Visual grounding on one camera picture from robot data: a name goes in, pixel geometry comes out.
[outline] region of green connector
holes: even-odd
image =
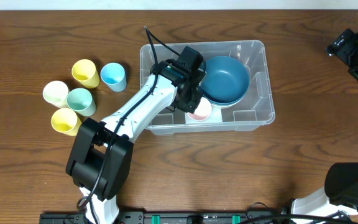
[[[241,222],[241,217],[239,215],[232,216],[232,224],[237,224]]]
[[[160,224],[160,216],[159,215],[152,216],[152,224]]]

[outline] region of yellow cup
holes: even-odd
[[[67,134],[69,136],[76,136],[78,128],[81,126],[81,121],[77,114],[68,108],[57,110],[52,115],[52,127],[57,132]]]
[[[73,77],[87,88],[95,88],[100,83],[96,66],[91,60],[82,59],[77,61],[71,70]]]

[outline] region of plastic cup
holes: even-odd
[[[68,87],[61,81],[52,81],[48,83],[43,92],[42,96],[44,100],[59,108],[67,108],[67,95]]]
[[[205,121],[212,113],[211,103],[204,97],[201,98],[201,101],[194,111],[194,113],[187,113],[188,116],[195,121]]]
[[[100,76],[102,81],[113,91],[125,90],[127,86],[124,67],[118,63],[105,65],[100,72]]]
[[[84,88],[71,91],[67,96],[67,105],[82,116],[91,116],[96,112],[96,104],[92,94]]]
[[[75,80],[79,81],[87,88],[96,88],[100,83],[100,78],[96,66],[88,59],[77,61],[71,70]]]
[[[68,108],[57,110],[52,115],[51,122],[54,130],[69,136],[76,136],[78,133],[78,128],[81,126],[81,121],[77,114]]]

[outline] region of white cup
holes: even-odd
[[[100,77],[113,91],[125,90],[127,86],[124,67],[118,63],[105,65],[100,72]]]
[[[46,102],[58,108],[67,108],[67,96],[69,92],[65,83],[52,81],[45,86],[42,96]]]

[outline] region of blue bowl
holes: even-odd
[[[206,76],[199,90],[215,105],[231,105],[247,93],[249,80],[249,72],[240,61],[217,56],[206,61]]]

